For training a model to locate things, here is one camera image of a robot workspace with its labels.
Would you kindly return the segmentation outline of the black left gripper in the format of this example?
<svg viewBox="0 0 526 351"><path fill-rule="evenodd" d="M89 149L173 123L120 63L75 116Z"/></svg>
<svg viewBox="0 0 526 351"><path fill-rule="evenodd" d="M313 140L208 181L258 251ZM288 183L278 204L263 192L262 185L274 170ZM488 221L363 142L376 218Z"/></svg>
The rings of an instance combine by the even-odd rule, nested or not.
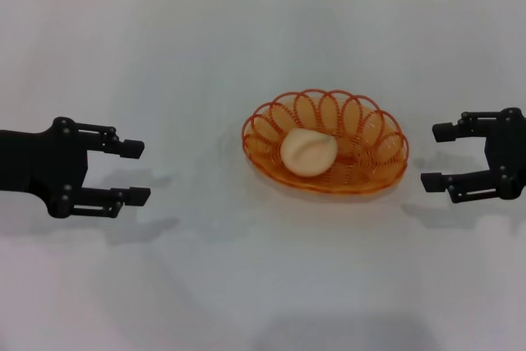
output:
<svg viewBox="0 0 526 351"><path fill-rule="evenodd" d="M116 218L124 206L144 206L151 190L82 187L87 150L139 159L144 149L143 141L122 141L115 127L70 118L55 118L50 128L38 133L2 130L1 190L37 196L54 218Z"/></svg>

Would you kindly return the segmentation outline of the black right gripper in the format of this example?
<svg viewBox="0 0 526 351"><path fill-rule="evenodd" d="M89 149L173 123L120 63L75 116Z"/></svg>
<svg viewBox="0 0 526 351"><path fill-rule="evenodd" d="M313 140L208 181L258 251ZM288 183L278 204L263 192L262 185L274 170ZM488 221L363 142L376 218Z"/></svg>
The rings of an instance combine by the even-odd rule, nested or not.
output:
<svg viewBox="0 0 526 351"><path fill-rule="evenodd" d="M486 138L489 170L462 173L422 173L426 192L448 192L453 203L492 198L513 200L525 187L525 116L519 108L500 112L463 112L456 124L432 127L436 142Z"/></svg>

